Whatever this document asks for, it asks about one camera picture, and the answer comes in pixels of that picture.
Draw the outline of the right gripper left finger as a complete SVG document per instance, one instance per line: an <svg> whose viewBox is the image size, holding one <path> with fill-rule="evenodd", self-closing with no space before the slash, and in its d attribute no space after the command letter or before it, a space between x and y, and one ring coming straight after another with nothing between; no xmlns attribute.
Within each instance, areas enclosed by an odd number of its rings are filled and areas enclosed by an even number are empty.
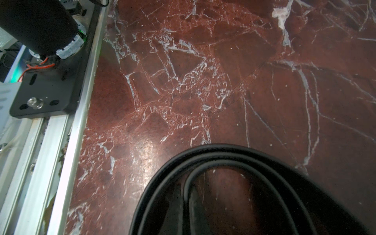
<svg viewBox="0 0 376 235"><path fill-rule="evenodd" d="M183 234L183 198L181 185L171 188L164 198L168 204L159 235Z"/></svg>

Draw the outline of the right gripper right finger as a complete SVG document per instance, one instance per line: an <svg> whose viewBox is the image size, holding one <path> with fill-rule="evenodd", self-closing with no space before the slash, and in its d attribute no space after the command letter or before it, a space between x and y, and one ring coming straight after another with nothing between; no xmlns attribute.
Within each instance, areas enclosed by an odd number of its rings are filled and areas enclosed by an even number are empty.
<svg viewBox="0 0 376 235"><path fill-rule="evenodd" d="M191 191L188 204L190 235L211 235L205 208L197 191Z"/></svg>

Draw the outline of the black belt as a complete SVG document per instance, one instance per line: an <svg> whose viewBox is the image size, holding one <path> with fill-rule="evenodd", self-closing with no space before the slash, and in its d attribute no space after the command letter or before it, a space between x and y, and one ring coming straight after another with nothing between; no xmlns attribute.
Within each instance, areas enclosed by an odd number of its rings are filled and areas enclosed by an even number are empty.
<svg viewBox="0 0 376 235"><path fill-rule="evenodd" d="M261 205L256 217L249 220L252 229L268 235L370 234L354 215L304 175L267 154L227 144L194 147L166 162L145 188L129 234L158 235L168 206L165 196L181 185L183 235L189 235L189 197L191 191L198 191L194 183L215 168L241 170L261 189L256 197Z"/></svg>

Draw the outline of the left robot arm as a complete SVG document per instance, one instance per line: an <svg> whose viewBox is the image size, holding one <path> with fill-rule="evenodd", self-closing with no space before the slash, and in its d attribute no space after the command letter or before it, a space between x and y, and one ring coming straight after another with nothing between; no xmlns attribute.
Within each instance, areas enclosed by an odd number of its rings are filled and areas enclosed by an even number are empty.
<svg viewBox="0 0 376 235"><path fill-rule="evenodd" d="M1 1L1 28L36 57L67 59L85 44L86 28L73 18L79 1Z"/></svg>

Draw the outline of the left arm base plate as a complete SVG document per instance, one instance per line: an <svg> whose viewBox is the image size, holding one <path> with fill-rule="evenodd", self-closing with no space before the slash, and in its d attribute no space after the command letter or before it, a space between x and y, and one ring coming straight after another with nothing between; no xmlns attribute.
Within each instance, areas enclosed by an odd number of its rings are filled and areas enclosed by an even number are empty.
<svg viewBox="0 0 376 235"><path fill-rule="evenodd" d="M26 72L9 113L15 118L46 118L76 111L82 91L101 8L85 3L86 15L80 20L87 30L79 51L55 66Z"/></svg>

